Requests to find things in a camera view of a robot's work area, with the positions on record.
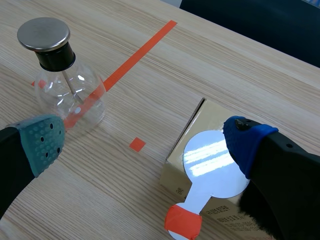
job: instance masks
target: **orange square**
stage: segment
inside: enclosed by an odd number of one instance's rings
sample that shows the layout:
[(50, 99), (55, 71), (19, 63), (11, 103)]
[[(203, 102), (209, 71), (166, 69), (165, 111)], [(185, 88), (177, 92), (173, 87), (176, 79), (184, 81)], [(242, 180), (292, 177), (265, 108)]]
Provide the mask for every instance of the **orange square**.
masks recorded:
[(140, 138), (136, 137), (129, 145), (130, 148), (135, 150), (136, 152), (140, 152), (140, 150), (146, 145), (144, 141)]

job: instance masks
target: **metal lid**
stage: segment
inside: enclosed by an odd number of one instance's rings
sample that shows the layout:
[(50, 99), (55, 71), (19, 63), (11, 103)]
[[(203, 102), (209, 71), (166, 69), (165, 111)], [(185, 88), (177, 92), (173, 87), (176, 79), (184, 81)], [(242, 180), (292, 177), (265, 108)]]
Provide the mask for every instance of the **metal lid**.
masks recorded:
[(49, 52), (68, 42), (70, 29), (59, 19), (39, 17), (25, 22), (17, 32), (17, 38), (26, 49)]

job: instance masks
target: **white circle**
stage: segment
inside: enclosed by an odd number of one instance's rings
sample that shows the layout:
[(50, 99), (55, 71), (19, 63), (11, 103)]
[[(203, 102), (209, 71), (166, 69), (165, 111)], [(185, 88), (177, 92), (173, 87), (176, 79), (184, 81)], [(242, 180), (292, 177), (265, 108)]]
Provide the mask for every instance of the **white circle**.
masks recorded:
[(207, 130), (193, 136), (185, 146), (183, 166), (191, 182), (215, 198), (234, 197), (249, 183), (230, 156), (221, 131)]
[(81, 107), (77, 107), (75, 110), (74, 110), (74, 113), (76, 113), (76, 114), (78, 114), (78, 113), (80, 113), (81, 112)]

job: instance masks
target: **glass jar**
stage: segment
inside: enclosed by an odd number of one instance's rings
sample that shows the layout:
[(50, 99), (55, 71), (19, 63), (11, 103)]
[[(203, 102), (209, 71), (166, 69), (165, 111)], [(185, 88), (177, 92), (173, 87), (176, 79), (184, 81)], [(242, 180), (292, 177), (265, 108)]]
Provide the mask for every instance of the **glass jar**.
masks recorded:
[(51, 17), (35, 18), (19, 28), (17, 37), (36, 53), (42, 68), (34, 84), (41, 109), (60, 116), (67, 130), (82, 131), (99, 123), (106, 90), (102, 79), (72, 51), (68, 26)]

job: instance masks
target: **orange tape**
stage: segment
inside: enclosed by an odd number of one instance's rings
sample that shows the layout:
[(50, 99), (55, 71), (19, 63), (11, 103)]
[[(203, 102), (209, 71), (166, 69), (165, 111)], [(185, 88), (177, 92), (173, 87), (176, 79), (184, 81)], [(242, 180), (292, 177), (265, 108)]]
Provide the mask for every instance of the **orange tape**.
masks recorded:
[(99, 85), (90, 95), (83, 101), (83, 104), (77, 106), (80, 108), (79, 113), (72, 112), (70, 113), (66, 119), (64, 119), (64, 127), (66, 129), (73, 128), (77, 121), (82, 118), (83, 115), (95, 105), (96, 101), (98, 101), (105, 93), (104, 86)]
[[(34, 86), (35, 86), (35, 81), (33, 81), (33, 82), (31, 83), (31, 85), (34, 87)], [(39, 83), (38, 83), (38, 86), (39, 86), (41, 89), (43, 89), (43, 88), (45, 87), (45, 85), (46, 85), (46, 82), (45, 82), (43, 79), (41, 79), (41, 80), (39, 81)]]
[(164, 219), (164, 229), (179, 234), (189, 240), (195, 240), (200, 233), (202, 217), (198, 214), (173, 205)]
[(149, 39), (138, 51), (136, 51), (127, 61), (125, 61), (114, 73), (105, 81), (104, 87), (109, 91), (134, 65), (139, 62), (177, 23), (170, 20), (152, 38)]
[(136, 137), (129, 145), (130, 148), (135, 150), (136, 152), (140, 152), (140, 150), (146, 145), (144, 141), (140, 138)]

